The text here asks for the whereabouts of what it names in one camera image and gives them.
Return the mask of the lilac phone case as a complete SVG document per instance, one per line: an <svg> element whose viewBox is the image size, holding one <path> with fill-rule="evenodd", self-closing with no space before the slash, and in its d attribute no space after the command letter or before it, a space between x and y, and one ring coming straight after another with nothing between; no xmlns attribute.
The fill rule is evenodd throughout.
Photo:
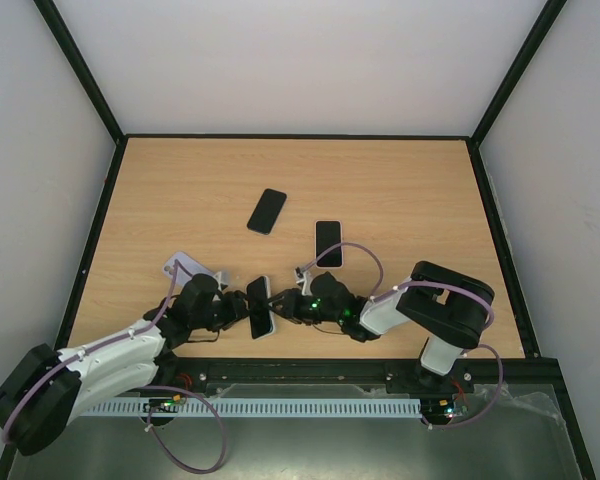
<svg viewBox="0 0 600 480"><path fill-rule="evenodd" d="M183 287L194 275L209 273L206 267L183 251L171 255L162 266L161 272L169 280L175 277L175 284L179 287Z"/></svg>

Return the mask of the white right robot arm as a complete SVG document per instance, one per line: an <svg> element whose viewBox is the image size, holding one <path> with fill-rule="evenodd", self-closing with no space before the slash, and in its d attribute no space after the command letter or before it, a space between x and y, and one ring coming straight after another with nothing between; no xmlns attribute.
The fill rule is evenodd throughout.
<svg viewBox="0 0 600 480"><path fill-rule="evenodd" d="M335 323L351 339L377 340L413 322L429 337L418 357L414 380L425 390L440 391L451 383L461 354L479 346L494 321L495 292L488 284L437 264L420 261L409 277L391 290L356 296L332 274L313 279L302 269L299 288L265 300L266 307L296 324Z"/></svg>

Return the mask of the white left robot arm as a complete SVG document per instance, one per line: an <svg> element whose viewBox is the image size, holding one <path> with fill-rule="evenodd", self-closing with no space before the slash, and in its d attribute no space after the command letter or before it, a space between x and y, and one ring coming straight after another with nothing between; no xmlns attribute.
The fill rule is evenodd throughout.
<svg viewBox="0 0 600 480"><path fill-rule="evenodd" d="M130 326L78 347L30 349L0 386L2 440L25 456L53 443L90 408L171 374L196 330L218 333L248 315L246 295L196 274Z"/></svg>

